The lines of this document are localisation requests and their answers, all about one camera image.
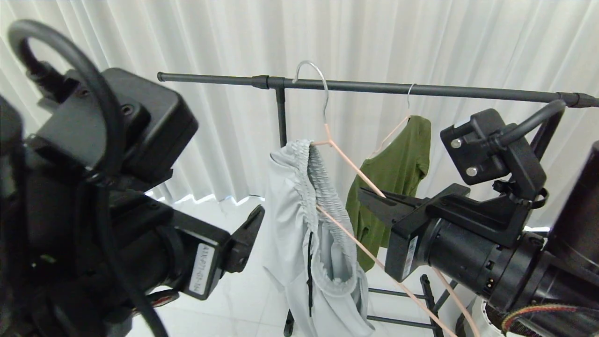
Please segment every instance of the white floor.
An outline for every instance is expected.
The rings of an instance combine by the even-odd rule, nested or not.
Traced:
[[[237,206],[232,200],[221,203],[208,201],[201,204],[187,201],[177,206],[190,215],[234,231],[260,202],[258,198],[250,198]],[[226,274],[208,300],[199,301],[182,295],[175,302],[159,308],[158,314],[166,325],[169,335],[282,337],[288,307],[285,298],[271,285],[262,269],[260,256],[266,244],[267,242],[259,235],[245,270],[242,273]],[[385,257],[385,249],[382,249],[380,257]],[[419,277],[422,273],[429,276],[433,292],[436,297],[439,297],[443,288],[428,267],[421,267],[404,284],[414,293],[421,294]],[[378,267],[375,266],[367,275],[370,287],[399,291],[390,277]],[[457,290],[466,298],[471,298],[471,294],[465,289],[458,287]],[[429,323],[428,316],[409,298],[374,293],[369,297],[370,315]],[[440,315],[441,319],[453,328],[459,311],[455,304],[448,300]],[[428,329],[379,322],[372,322],[372,324],[376,328],[373,337],[432,336],[432,331]],[[133,331],[128,336],[151,335],[143,319],[136,317]],[[293,336],[304,335],[296,326]]]

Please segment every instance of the label sticker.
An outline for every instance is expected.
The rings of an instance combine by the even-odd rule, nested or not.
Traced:
[[[414,253],[416,252],[416,244],[418,243],[418,237],[415,236],[410,240],[410,246],[408,247],[408,254],[406,255],[406,263],[404,264],[404,273],[401,276],[402,279],[408,277],[410,270],[412,269],[412,261],[414,260]]]
[[[214,257],[214,248],[204,243],[198,245],[198,251],[195,254],[193,263],[193,272],[189,281],[189,290],[198,295],[206,293],[206,283],[210,274],[210,266]]]

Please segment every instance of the light gray garment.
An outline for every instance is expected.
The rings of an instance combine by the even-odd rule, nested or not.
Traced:
[[[264,267],[285,292],[295,324],[311,337],[370,336],[366,320],[368,282],[356,259],[356,245],[320,205],[353,234],[345,207],[328,179],[320,153],[309,140],[289,142],[271,153],[266,215],[269,235]],[[312,315],[308,310],[308,240],[313,233]]]

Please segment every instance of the silver screw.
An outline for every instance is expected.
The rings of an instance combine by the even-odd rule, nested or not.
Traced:
[[[451,141],[451,147],[454,149],[458,149],[460,146],[462,146],[462,140],[459,138],[456,138],[454,140]]]
[[[466,169],[466,174],[469,175],[469,176],[471,176],[471,177],[477,175],[478,172],[479,172],[478,169],[475,168],[474,166],[469,167],[469,168]]]

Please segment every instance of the clothes hanger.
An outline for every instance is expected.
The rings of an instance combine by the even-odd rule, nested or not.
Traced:
[[[343,151],[337,146],[337,144],[335,143],[335,141],[332,139],[331,130],[329,129],[329,125],[326,122],[326,106],[327,106],[327,104],[329,102],[329,87],[326,85],[325,76],[322,74],[322,71],[320,70],[320,68],[318,68],[314,63],[312,63],[312,61],[309,61],[309,60],[305,60],[305,61],[300,62],[298,64],[296,70],[295,70],[295,77],[294,77],[292,83],[296,83],[298,81],[299,74],[300,74],[300,69],[301,69],[301,67],[304,64],[308,64],[308,65],[312,66],[318,72],[318,75],[320,75],[320,78],[322,79],[322,84],[323,84],[323,87],[324,87],[324,90],[325,90],[325,102],[324,102],[323,107],[322,107],[322,117],[323,117],[323,120],[325,122],[325,131],[326,131],[327,140],[324,141],[324,142],[312,142],[311,145],[312,146],[319,146],[319,145],[330,145],[330,146],[332,146],[339,153],[339,155],[342,157],[342,159],[345,160],[345,162],[347,162],[354,171],[356,171],[356,173],[358,174],[358,176],[362,180],[364,180],[364,182],[377,195],[379,195],[379,196],[381,196],[383,198],[386,198],[386,196],[384,195],[384,193],[382,193],[381,190],[378,187],[376,187],[376,185],[372,181],[370,181],[370,179],[368,177],[366,177],[366,175],[362,171],[360,171],[360,169],[347,157],[347,155],[345,155],[343,153]],[[322,207],[320,207],[320,205],[318,205],[318,204],[316,204],[316,209],[318,211],[320,211],[321,213],[323,213],[327,218],[329,218],[335,225],[337,225],[337,227],[339,227],[341,230],[343,230],[347,234],[347,236],[350,239],[352,239],[360,247],[361,250],[363,250],[371,259],[373,259],[374,262],[379,267],[381,267],[383,270],[385,270],[385,265],[381,261],[379,261],[360,241],[358,241],[351,233],[349,233],[349,231],[347,231],[335,218],[333,218],[329,213],[327,213],[324,209],[322,209]],[[435,273],[437,273],[437,276],[440,277],[441,282],[446,287],[446,289],[448,290],[449,294],[452,296],[452,298],[454,299],[454,301],[456,302],[456,304],[458,305],[458,307],[460,308],[460,310],[464,314],[464,317],[470,323],[470,327],[472,328],[475,337],[480,337],[480,333],[478,331],[478,328],[474,324],[474,320],[472,319],[472,316],[466,310],[464,304],[462,304],[462,302],[459,300],[459,298],[457,297],[457,295],[453,291],[453,288],[447,283],[447,281],[445,280],[445,278],[441,275],[441,273],[436,268],[433,267],[432,269],[435,271]],[[412,291],[410,291],[410,289],[408,289],[405,285],[403,285],[401,282],[397,281],[396,279],[393,279],[393,281],[412,299],[412,301],[414,301],[414,303],[416,303],[422,310],[424,310],[424,312],[426,312],[426,314],[433,321],[435,321],[439,325],[439,327],[441,327],[443,330],[445,330],[451,337],[457,337],[457,335],[453,331],[451,331],[451,329],[448,328],[443,322],[441,322],[441,320],[439,320],[439,318],[432,311],[430,311],[422,303],[422,301],[420,301],[416,297],[416,295],[414,295],[414,293],[412,293]]]
[[[298,81],[298,78],[300,76],[299,75],[300,69],[304,64],[312,66],[312,68],[314,68],[318,72],[318,75],[320,75],[320,78],[322,79],[322,84],[325,89],[325,102],[322,106],[322,118],[325,122],[325,131],[326,131],[327,140],[325,140],[324,142],[312,142],[311,145],[312,146],[319,146],[319,145],[332,146],[339,153],[341,158],[346,163],[348,163],[354,171],[356,171],[356,173],[362,180],[364,180],[364,182],[368,185],[368,187],[370,187],[377,195],[379,195],[381,197],[385,197],[385,195],[381,192],[381,190],[378,187],[376,187],[376,185],[372,181],[370,181],[370,179],[368,177],[366,177],[366,175],[362,171],[360,171],[360,169],[356,166],[356,164],[354,164],[352,162],[352,160],[349,159],[349,157],[343,153],[343,151],[339,148],[339,146],[337,146],[337,144],[333,140],[333,138],[331,136],[331,130],[329,129],[329,125],[326,122],[326,106],[329,103],[329,87],[326,85],[325,76],[322,74],[322,71],[320,70],[320,68],[318,68],[314,63],[312,63],[312,61],[309,61],[309,60],[301,61],[298,64],[297,68],[295,69],[295,78],[293,79],[292,83],[295,83]]]
[[[407,96],[407,101],[408,101],[408,110],[410,110],[410,91],[412,91],[412,87],[414,87],[414,85],[416,85],[415,83],[413,83],[410,86],[410,89],[408,89],[408,96]],[[383,145],[385,145],[385,142],[387,141],[387,139],[389,139],[389,137],[391,137],[391,135],[393,133],[395,133],[397,131],[397,129],[400,128],[400,126],[405,122],[405,121],[409,121],[410,120],[410,115],[408,114],[404,119],[401,120],[401,122],[391,131],[389,132],[389,134],[387,135],[387,137],[385,137],[385,139],[383,139],[382,142],[380,142],[380,146],[378,149],[374,150],[373,153],[370,154],[370,156],[368,157],[368,159],[371,159],[372,157],[374,157],[375,154],[379,153],[381,151],[381,149],[383,149]]]

